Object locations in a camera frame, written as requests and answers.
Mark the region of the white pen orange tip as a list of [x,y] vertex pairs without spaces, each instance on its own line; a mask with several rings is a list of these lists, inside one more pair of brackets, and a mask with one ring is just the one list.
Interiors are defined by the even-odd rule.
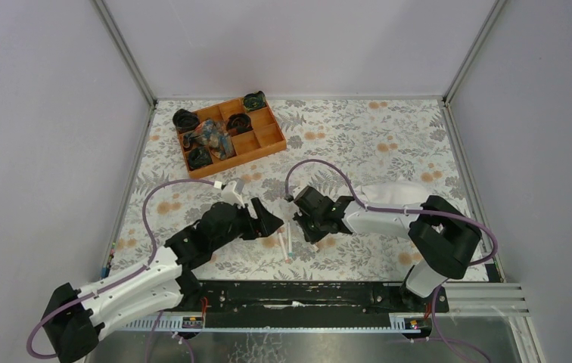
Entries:
[[285,262],[289,262],[289,261],[290,261],[290,258],[289,258],[289,255],[288,255],[288,250],[287,250],[287,246],[286,246],[286,243],[285,243],[283,234],[282,234],[280,231],[278,231],[278,232],[277,232],[277,237],[278,237],[278,242],[279,242],[279,245],[280,245],[280,248],[281,248],[282,255],[283,255],[283,257],[284,257],[284,261],[285,261]]

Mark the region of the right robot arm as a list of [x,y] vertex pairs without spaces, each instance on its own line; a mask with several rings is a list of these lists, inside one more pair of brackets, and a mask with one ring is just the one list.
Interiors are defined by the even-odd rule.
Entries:
[[464,277],[481,230],[462,221],[444,198],[410,181],[363,185],[355,195],[332,200],[311,186],[294,197],[294,221],[306,241],[314,244],[328,234],[381,234],[413,242],[421,261],[405,276],[406,295],[426,298],[448,279]]

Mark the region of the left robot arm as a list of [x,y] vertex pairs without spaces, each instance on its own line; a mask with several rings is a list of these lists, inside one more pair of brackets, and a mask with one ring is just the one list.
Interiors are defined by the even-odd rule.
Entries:
[[197,299],[201,284],[193,269],[236,240],[256,240],[284,222],[255,197],[244,206],[218,202],[144,259],[118,274],[84,287],[57,287],[43,313],[42,328],[60,362],[88,355],[116,329],[155,311]]

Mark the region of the white pen teal tip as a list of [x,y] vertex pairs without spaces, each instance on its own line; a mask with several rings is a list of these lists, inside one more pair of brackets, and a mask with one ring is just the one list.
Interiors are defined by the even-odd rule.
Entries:
[[292,233],[291,233],[291,224],[290,222],[286,223],[286,234],[287,234],[287,253],[289,260],[292,260],[294,257],[293,253],[293,244],[292,244]]

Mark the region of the black roll bottom tray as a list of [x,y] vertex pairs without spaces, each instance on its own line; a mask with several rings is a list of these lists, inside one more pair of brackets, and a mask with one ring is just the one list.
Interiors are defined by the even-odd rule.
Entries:
[[210,151],[206,147],[196,147],[187,153],[186,160],[190,170],[201,169],[213,163]]

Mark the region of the orange wooden divided tray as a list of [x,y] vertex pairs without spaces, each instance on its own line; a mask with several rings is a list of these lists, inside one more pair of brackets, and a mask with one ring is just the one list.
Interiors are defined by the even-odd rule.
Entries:
[[[235,98],[213,106],[190,111],[198,115],[200,123],[203,123],[207,119],[213,119],[221,122],[226,129],[226,123],[232,114],[246,113],[241,102],[242,98]],[[285,136],[281,127],[278,125],[275,114],[268,105],[268,102],[266,107],[246,114],[251,118],[253,130],[240,135],[230,135],[232,137],[232,143],[236,155],[227,160],[219,160],[210,151],[213,163],[201,169],[190,170],[188,168],[186,156],[190,150],[203,146],[193,144],[189,149],[184,149],[180,142],[180,138],[184,133],[180,134],[176,132],[182,149],[185,165],[188,170],[188,175],[190,177],[203,178],[209,175],[214,175],[218,172],[258,160],[259,158],[276,154],[287,148]]]

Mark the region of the colourful crumpled wrapper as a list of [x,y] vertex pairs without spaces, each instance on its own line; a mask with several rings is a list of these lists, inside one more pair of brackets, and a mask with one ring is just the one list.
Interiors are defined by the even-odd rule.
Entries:
[[186,132],[180,142],[184,149],[189,149],[193,144],[206,147],[219,160],[227,160],[236,155],[232,137],[221,122],[213,119],[207,119],[194,130]]

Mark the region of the black roll middle tray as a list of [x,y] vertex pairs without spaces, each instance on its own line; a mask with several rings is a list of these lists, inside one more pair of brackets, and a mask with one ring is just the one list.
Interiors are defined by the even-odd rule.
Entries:
[[240,135],[253,130],[251,118],[246,113],[232,114],[226,123],[230,135]]

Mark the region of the black roll top tray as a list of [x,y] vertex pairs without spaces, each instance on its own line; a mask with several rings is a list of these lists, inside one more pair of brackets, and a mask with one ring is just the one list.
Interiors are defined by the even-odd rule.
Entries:
[[246,113],[260,110],[267,106],[266,96],[263,91],[250,93],[242,98],[241,104]]

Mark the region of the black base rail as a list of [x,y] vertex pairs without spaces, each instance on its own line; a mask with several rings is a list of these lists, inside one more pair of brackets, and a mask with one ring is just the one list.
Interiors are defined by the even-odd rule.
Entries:
[[202,280],[172,313],[194,313],[209,329],[409,330],[449,311],[444,288],[418,297],[400,282]]

